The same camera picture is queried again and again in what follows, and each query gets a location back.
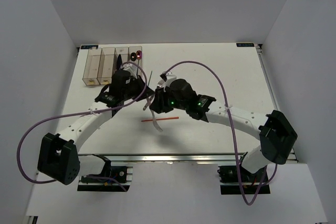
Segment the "iridescent red spoon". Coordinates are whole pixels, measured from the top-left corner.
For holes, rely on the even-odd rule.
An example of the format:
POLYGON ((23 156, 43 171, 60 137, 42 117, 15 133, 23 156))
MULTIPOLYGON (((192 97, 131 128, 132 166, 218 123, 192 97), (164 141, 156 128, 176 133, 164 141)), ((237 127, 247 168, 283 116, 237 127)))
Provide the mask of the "iridescent red spoon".
POLYGON ((142 59, 142 51, 141 50, 138 50, 136 52, 136 58, 137 58, 138 61, 140 61, 142 59))

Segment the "pink handled fork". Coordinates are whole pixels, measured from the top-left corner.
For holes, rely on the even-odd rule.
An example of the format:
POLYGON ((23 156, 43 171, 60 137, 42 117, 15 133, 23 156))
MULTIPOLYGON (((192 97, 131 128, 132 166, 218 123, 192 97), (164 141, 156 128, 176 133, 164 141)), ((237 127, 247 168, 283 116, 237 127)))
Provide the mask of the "pink handled fork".
MULTIPOLYGON (((151 102, 153 101, 153 99, 154 99, 154 95, 152 95, 152 96, 150 96, 150 97, 147 98, 147 106, 148 106, 148 108, 150 107, 151 102)), ((153 126, 155 127, 155 129, 156 129, 157 131, 162 132, 163 130, 162 130, 162 128, 159 126, 159 124, 158 124, 158 122, 157 122, 157 120, 156 120, 154 111, 152 111, 152 110, 150 109, 150 112, 151 112, 151 115, 152 115, 152 123, 153 123, 153 126)))

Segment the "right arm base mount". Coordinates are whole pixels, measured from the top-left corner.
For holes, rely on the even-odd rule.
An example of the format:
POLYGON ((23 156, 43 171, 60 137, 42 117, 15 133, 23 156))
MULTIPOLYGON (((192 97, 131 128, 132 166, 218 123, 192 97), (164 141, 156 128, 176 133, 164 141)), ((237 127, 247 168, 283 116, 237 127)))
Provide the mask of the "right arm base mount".
MULTIPOLYGON (((259 194, 270 194, 269 185, 266 185, 266 182, 268 181, 268 175, 265 174, 264 180, 261 181, 263 172, 263 168, 255 174, 251 174, 243 168, 240 169, 242 187, 246 195, 255 194, 259 184, 261 184, 259 194)), ((222 195, 241 195, 238 182, 237 167, 235 165, 219 166, 217 169, 217 173, 219 175, 221 190, 220 193, 222 195)))

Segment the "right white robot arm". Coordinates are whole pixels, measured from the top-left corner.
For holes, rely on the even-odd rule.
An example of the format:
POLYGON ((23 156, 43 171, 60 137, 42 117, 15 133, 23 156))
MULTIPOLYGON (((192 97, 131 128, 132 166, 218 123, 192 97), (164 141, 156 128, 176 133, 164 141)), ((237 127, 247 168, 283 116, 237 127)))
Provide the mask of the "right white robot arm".
POLYGON ((150 105, 155 113, 183 110, 195 120, 229 126, 232 131, 244 132, 260 142, 238 159, 237 175, 241 180, 250 181, 269 164, 286 163, 298 135, 281 111, 260 114, 226 106, 214 97, 196 93, 186 80, 178 79, 172 73, 168 73, 162 82, 155 89, 150 105))

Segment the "black spoon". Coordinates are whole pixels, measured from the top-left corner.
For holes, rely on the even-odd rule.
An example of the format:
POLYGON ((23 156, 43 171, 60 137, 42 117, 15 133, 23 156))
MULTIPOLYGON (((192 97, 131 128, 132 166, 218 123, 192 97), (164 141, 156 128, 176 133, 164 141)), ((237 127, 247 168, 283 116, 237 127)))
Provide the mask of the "black spoon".
POLYGON ((137 55, 136 55, 135 52, 132 52, 132 53, 130 54, 130 60, 131 60, 131 61, 136 61, 136 60, 137 60, 137 55))

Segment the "dark blue plastic knife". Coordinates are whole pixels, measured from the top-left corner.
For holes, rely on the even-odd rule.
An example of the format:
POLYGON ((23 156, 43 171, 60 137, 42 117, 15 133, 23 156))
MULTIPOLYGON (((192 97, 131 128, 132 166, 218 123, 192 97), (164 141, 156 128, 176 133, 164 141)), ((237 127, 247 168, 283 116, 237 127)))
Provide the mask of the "dark blue plastic knife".
POLYGON ((121 69, 121 66, 123 64, 123 61, 122 61, 122 56, 119 54, 118 57, 117 57, 117 64, 116 64, 116 69, 117 70, 120 70, 121 69))

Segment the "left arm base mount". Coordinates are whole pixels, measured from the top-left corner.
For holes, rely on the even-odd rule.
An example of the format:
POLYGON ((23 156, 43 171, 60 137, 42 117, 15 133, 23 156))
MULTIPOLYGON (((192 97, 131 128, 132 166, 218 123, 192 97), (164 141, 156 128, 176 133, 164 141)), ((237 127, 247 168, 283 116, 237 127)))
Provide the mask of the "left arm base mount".
POLYGON ((129 190, 133 176, 129 164, 103 155, 80 156, 79 161, 77 191, 126 193, 129 190))

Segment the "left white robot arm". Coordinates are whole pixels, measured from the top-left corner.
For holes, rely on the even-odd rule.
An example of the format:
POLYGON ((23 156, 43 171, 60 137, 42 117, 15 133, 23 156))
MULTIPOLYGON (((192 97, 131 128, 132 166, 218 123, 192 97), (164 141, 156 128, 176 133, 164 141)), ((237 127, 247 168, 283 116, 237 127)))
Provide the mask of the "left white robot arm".
POLYGON ((132 62, 122 64, 88 111, 80 113, 79 118, 64 130, 43 137, 38 171, 64 185, 81 176, 94 176, 101 182, 108 180, 111 162, 107 158, 96 154, 80 156, 78 152, 86 140, 122 108, 152 94, 142 68, 132 62))

